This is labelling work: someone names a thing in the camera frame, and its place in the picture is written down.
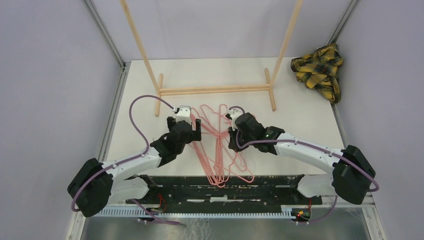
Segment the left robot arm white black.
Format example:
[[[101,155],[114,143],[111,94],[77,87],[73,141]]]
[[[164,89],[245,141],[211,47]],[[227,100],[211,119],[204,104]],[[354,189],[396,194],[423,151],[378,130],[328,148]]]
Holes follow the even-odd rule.
[[[154,202],[157,189],[147,176],[140,177],[139,174],[169,164],[187,144],[202,139],[202,122],[198,118],[194,125],[173,117],[168,117],[167,123],[169,131],[141,153],[105,162],[96,158],[87,160],[67,187],[72,197],[71,210],[89,218],[107,205],[127,200]]]

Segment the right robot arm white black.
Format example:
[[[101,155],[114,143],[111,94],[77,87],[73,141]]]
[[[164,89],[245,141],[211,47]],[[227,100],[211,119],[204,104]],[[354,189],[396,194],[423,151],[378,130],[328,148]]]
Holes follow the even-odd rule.
[[[296,159],[322,170],[323,174],[303,175],[289,189],[289,199],[302,204],[308,198],[337,196],[354,205],[363,203],[367,193],[380,189],[376,171],[363,152],[354,145],[328,147],[298,138],[282,128],[264,127],[254,115],[232,108],[228,147],[242,152],[252,146],[261,153]]]

